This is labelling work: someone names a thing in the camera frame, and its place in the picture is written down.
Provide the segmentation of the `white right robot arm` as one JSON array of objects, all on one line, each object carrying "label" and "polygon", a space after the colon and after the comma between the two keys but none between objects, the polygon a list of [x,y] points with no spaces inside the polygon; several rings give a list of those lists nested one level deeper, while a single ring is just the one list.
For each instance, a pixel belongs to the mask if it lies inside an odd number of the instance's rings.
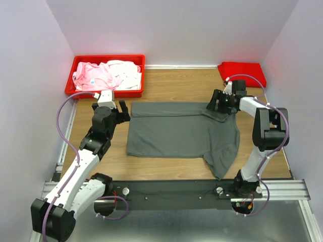
[{"label": "white right robot arm", "polygon": [[254,148],[234,180],[217,187],[219,197],[229,199],[260,194],[261,174],[265,166],[289,142],[288,111],[247,95],[244,80],[228,80],[224,90],[215,89],[206,108],[226,114],[242,111],[254,118]]}]

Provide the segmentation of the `dark grey t shirt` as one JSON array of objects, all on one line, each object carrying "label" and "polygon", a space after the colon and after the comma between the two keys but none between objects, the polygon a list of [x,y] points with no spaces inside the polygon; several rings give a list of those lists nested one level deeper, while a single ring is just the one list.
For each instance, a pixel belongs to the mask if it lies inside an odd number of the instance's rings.
[{"label": "dark grey t shirt", "polygon": [[238,155],[235,114],[208,110],[204,102],[133,102],[127,139],[129,156],[203,158],[223,179]]}]

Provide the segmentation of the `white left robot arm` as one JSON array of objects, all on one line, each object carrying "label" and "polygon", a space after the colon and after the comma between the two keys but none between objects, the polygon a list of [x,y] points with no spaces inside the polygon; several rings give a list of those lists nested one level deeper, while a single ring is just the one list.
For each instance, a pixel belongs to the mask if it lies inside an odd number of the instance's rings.
[{"label": "white left robot arm", "polygon": [[49,238],[66,241],[77,217],[97,199],[107,199],[114,209],[118,201],[125,201],[117,195],[113,180],[107,175],[96,173],[84,184],[110,148],[116,126],[130,121],[125,101],[121,100],[119,105],[121,109],[101,102],[93,104],[92,126],[75,151],[75,160],[45,198],[32,203],[32,227],[43,241]]}]

